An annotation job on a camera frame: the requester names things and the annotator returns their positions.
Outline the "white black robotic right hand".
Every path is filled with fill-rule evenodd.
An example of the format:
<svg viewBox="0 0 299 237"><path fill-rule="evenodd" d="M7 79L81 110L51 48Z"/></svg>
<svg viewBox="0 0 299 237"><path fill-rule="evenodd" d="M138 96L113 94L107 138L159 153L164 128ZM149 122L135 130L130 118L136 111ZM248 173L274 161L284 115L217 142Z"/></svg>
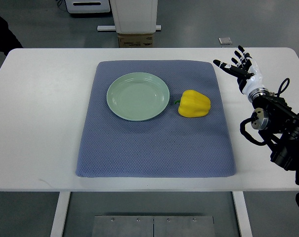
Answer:
<svg viewBox="0 0 299 237"><path fill-rule="evenodd" d="M213 63L224 72L237 78L237 84L242 94L249 96L253 90L264 88L262 73L250 54L240 45L234 54L237 59L231 59L233 64L224 63L217 59L213 60Z"/></svg>

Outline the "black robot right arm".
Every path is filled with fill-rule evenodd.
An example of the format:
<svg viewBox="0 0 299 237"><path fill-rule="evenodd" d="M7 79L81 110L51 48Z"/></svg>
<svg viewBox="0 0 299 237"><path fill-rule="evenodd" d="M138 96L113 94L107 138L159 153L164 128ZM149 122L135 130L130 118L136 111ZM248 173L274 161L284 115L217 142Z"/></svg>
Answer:
<svg viewBox="0 0 299 237"><path fill-rule="evenodd" d="M251 117L240 123L241 134L255 145L267 145L271 162L285 171L294 171L299 185L299 113L294 113L278 95L261 93L252 105Z"/></svg>

